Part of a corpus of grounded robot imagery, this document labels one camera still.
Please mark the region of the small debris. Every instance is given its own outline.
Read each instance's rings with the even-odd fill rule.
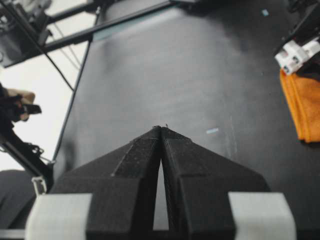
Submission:
[[[265,17],[269,16],[268,10],[267,9],[263,9],[262,10],[262,15],[265,16]]]
[[[214,133],[217,133],[217,132],[219,132],[219,128],[212,128],[212,129],[209,129],[209,130],[207,130],[206,131],[206,134],[214,134]]]

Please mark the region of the person's hand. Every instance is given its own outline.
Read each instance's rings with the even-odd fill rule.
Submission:
[[[17,95],[22,96],[22,99],[19,101],[16,101],[15,104],[22,108],[23,104],[33,104],[36,98],[36,95],[33,92],[30,91],[24,91],[24,90],[18,90],[18,89],[6,89],[7,94],[9,97],[15,97]],[[23,113],[20,115],[20,119],[22,121],[27,121],[29,119],[29,114]]]

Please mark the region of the black table surface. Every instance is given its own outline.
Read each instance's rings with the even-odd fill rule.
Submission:
[[[106,19],[159,2],[120,1]],[[262,174],[298,229],[320,230],[320,145],[297,139],[273,57],[295,16],[282,0],[224,2],[170,8],[91,43],[55,175],[168,124]]]

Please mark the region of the black cable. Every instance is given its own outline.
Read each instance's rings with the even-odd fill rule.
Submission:
[[[49,57],[49,55],[46,53],[46,51],[42,48],[42,46],[37,42],[37,40],[30,34],[30,32],[26,29],[25,25],[20,21],[20,17],[14,12],[11,11],[11,9],[4,3],[3,0],[0,0],[0,4],[2,5],[2,7],[11,15],[11,17],[14,18],[14,20],[16,21],[16,23],[19,25],[19,27],[21,28],[21,30],[27,35],[27,37],[31,40],[31,42],[36,46],[36,48],[42,53],[44,54],[47,59],[52,63],[52,65],[55,67],[55,69],[59,72],[59,74],[61,75],[62,79],[64,80],[64,82],[68,85],[68,87],[74,91],[74,89],[72,88],[72,86],[70,85],[70,83],[68,82],[68,80],[66,79],[66,77],[64,76],[64,74],[61,72],[61,70],[58,68],[58,66],[55,64],[55,62],[51,59],[51,57]]]
[[[64,37],[64,33],[61,31],[61,29],[58,27],[58,25],[56,23],[53,24],[54,27],[56,28],[56,30],[60,33],[61,37]],[[72,47],[69,45],[68,46],[71,54],[73,55],[74,59],[77,61],[77,63],[81,66],[81,62],[79,60],[79,58],[77,57],[76,53],[74,52],[74,50],[72,49]]]
[[[61,53],[69,60],[69,62],[72,64],[72,66],[76,69],[76,70],[80,70],[80,67],[69,57],[69,55],[62,49],[59,49],[61,51]]]

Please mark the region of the orange cloth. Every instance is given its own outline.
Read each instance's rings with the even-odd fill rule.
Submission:
[[[320,142],[320,82],[282,70],[280,79],[299,140]]]

